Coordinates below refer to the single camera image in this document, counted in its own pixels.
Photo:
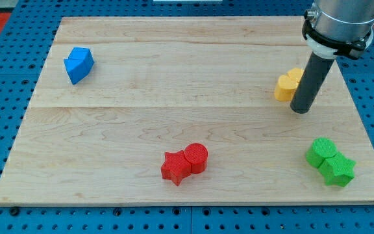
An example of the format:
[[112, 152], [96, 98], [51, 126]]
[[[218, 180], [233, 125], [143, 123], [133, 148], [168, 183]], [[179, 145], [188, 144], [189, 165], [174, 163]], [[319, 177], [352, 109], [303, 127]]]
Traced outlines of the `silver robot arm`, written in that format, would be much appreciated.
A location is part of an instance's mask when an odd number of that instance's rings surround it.
[[302, 34], [322, 59], [359, 59], [373, 40], [374, 0], [314, 0]]

